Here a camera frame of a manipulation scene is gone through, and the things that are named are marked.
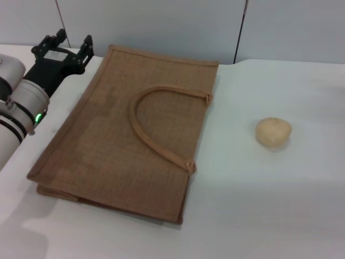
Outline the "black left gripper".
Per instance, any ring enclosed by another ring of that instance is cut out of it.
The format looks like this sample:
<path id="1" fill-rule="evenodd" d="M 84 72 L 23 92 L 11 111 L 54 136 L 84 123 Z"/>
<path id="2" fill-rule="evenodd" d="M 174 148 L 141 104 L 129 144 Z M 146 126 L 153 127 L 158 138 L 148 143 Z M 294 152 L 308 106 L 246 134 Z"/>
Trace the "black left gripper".
<path id="1" fill-rule="evenodd" d="M 24 76 L 25 80 L 31 81 L 41 87 L 49 97 L 55 93 L 63 80 L 71 75 L 81 75 L 85 67 L 94 56 L 93 39 L 87 35 L 84 43 L 77 54 L 58 47 L 66 39 L 65 29 L 60 29 L 56 35 L 46 35 L 45 38 L 31 49 L 35 54 L 35 64 Z M 56 48 L 57 52 L 66 54 L 62 61 L 48 59 L 44 54 L 38 54 L 49 48 Z"/>

